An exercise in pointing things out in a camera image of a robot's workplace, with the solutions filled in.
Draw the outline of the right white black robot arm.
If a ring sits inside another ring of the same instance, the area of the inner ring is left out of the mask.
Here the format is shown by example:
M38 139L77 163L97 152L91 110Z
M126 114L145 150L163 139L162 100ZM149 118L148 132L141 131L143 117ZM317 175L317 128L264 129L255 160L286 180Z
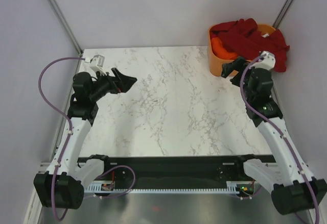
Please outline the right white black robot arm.
M257 57L252 62L237 58L222 65L223 78L237 71L230 81L240 87L247 115L268 143L279 169L275 172L261 160L249 159L237 164L234 174L240 180L255 179L271 194L281 215L313 209L318 217L326 181L315 178L290 138L283 114L271 95L273 66L271 57Z

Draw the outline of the dark red t shirt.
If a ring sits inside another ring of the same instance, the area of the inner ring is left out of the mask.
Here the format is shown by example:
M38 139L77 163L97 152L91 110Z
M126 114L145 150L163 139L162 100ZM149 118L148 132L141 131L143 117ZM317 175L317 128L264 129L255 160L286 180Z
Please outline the dark red t shirt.
M253 60L260 52L268 51L276 58L274 71L287 70L287 52L290 47L282 32L275 30L272 34L262 34L258 30L258 23L252 18L216 24L211 28L210 37L218 37L229 52L235 52L246 60Z

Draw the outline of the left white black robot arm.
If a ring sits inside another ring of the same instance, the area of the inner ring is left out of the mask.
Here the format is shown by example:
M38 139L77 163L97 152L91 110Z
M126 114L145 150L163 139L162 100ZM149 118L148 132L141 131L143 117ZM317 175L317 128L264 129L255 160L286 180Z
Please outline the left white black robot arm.
M106 164L107 156L90 156L78 167L82 145L95 121L97 102L106 94L128 92L137 78L122 74L112 68L113 75L96 72L93 80L87 72L73 77L73 90L65 128L58 150L44 173L34 178L34 187L44 207L78 209L83 201L84 191L99 177L108 179L112 167Z

